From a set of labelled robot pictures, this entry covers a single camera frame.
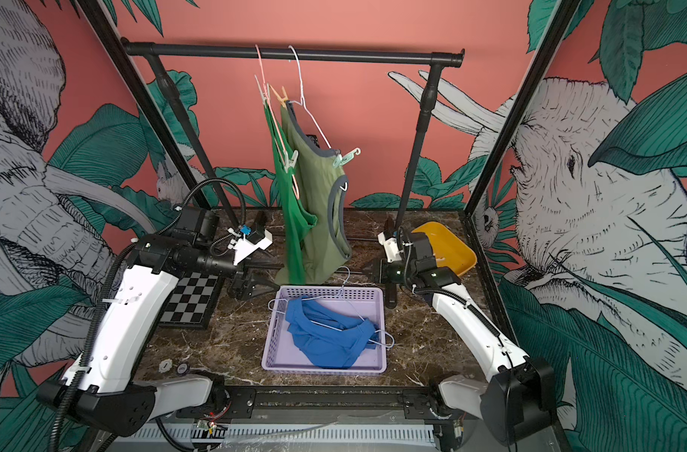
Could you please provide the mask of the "light blue wire hanger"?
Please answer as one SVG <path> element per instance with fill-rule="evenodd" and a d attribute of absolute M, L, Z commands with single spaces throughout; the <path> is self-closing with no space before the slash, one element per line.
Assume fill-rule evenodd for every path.
<path fill-rule="evenodd" d="M 328 310 L 344 316 L 368 319 L 375 326 L 376 338 L 370 339 L 377 351 L 386 354 L 394 345 L 394 337 L 386 331 L 383 292 L 375 286 L 352 286 L 349 284 L 351 270 L 345 267 L 347 276 L 337 286 L 281 286 L 268 309 L 271 318 L 268 323 L 266 348 L 272 348 L 278 340 L 279 331 L 285 322 L 287 303 L 292 299 L 314 301 Z"/>

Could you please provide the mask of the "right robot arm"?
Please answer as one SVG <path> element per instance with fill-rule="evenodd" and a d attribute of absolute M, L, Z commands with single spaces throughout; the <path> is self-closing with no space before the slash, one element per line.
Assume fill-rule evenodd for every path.
<path fill-rule="evenodd" d="M 483 420 L 503 446 L 516 446 L 550 427 L 556 420 L 554 369 L 511 341 L 470 295 L 461 278 L 476 266 L 475 252 L 437 222 L 385 231 L 377 241 L 384 255 L 367 267 L 370 279 L 390 290 L 406 288 L 431 306 L 469 348 L 486 378 L 442 380 L 443 403 Z"/>

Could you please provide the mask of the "blue tank top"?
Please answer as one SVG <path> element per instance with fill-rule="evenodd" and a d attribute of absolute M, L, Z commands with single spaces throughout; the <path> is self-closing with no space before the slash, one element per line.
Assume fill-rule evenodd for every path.
<path fill-rule="evenodd" d="M 379 345 L 379 327 L 371 320 L 344 316 L 317 301 L 292 299 L 285 320 L 295 346 L 317 367 L 348 369 L 364 350 Z"/>

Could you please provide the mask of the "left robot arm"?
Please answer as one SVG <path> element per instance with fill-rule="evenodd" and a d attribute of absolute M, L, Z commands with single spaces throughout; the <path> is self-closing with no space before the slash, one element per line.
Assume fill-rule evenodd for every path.
<path fill-rule="evenodd" d="M 57 382 L 44 382 L 37 400 L 55 412 L 48 450 L 57 451 L 70 419 L 112 438 L 129 437 L 148 421 L 189 408 L 224 403 L 221 384 L 188 374 L 162 382 L 135 383 L 136 365 L 153 333 L 166 299 L 189 272 L 236 279 L 245 274 L 257 250 L 273 237 L 260 212 L 247 223 L 246 212 L 226 237 L 217 237 L 213 209 L 191 199 L 205 186 L 236 189 L 225 178 L 205 179 L 185 196 L 174 220 L 127 246 L 114 260 L 96 302 L 83 351 Z"/>

